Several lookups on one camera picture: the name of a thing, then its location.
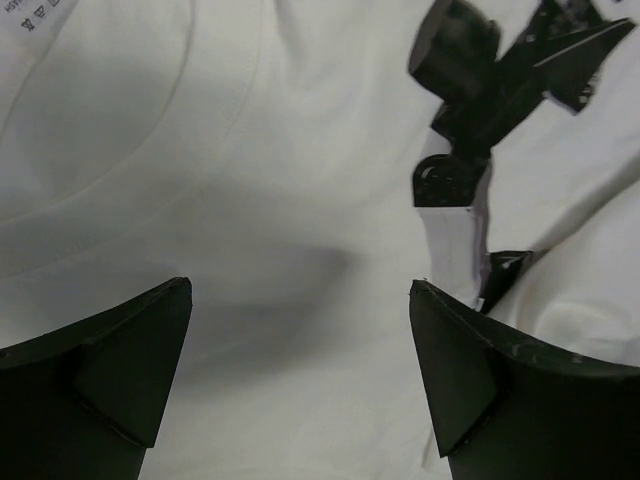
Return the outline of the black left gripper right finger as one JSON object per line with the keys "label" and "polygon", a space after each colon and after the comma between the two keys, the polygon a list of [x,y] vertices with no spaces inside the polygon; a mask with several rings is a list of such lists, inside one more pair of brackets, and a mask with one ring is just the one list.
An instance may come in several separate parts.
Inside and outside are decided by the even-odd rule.
{"label": "black left gripper right finger", "polygon": [[439,455],[455,479],[635,479],[639,371],[485,316],[425,280],[409,314]]}

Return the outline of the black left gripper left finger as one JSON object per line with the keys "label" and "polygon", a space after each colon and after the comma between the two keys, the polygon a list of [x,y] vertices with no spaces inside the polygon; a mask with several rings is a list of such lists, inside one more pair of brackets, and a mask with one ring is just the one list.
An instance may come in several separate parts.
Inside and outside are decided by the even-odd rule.
{"label": "black left gripper left finger", "polygon": [[2,478],[138,478],[191,312],[192,283],[176,277],[2,349]]}

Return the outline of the white t-shirt with robot print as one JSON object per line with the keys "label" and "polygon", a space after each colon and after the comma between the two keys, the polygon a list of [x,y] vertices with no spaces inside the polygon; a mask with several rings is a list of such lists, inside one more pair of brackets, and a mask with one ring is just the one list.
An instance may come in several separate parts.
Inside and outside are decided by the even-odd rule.
{"label": "white t-shirt with robot print", "polygon": [[145,479],[423,479],[408,176],[425,1],[1,5],[1,339],[175,276]]}

